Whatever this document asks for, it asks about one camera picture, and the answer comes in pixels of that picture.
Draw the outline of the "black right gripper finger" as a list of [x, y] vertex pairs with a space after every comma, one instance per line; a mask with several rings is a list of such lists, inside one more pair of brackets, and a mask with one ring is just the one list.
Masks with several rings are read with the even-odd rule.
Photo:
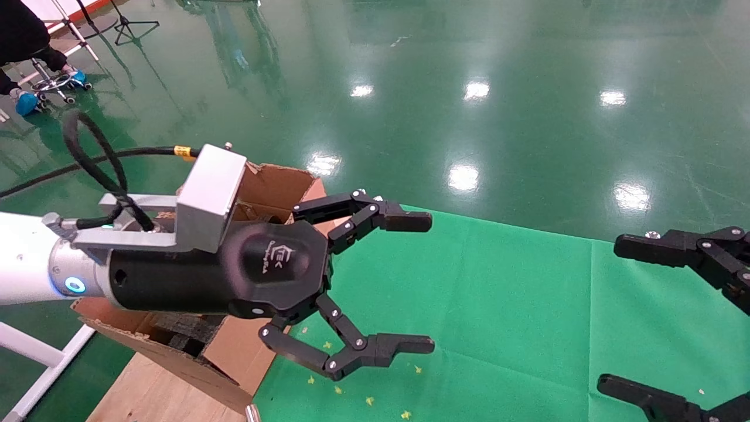
[[749, 420], [748, 393], [705, 410], [684, 396], [612, 374], [600, 375], [596, 386], [600, 393], [640, 408], [648, 421]]
[[621, 234], [613, 252], [643, 263], [688, 267], [749, 314], [749, 233], [725, 227], [709, 233], [667, 230], [658, 238]]

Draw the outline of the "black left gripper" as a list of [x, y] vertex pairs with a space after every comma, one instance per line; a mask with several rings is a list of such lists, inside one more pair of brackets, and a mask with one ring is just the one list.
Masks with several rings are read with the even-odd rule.
[[[233, 223], [214, 253], [115, 250], [109, 262], [112, 297], [121, 308], [137, 311], [244, 319], [276, 315], [260, 329], [265, 346], [332, 381], [362, 367], [389, 367], [399, 353], [434, 352], [429, 336], [363, 335], [322, 294], [330, 286], [329, 253], [344, 252], [375, 229], [428, 232], [432, 214], [406, 211], [356, 189], [298, 203], [292, 216], [293, 224]], [[339, 219], [345, 221], [329, 230], [328, 238], [313, 227]], [[284, 332], [287, 319], [300, 321], [313, 309], [345, 344], [332, 356]]]

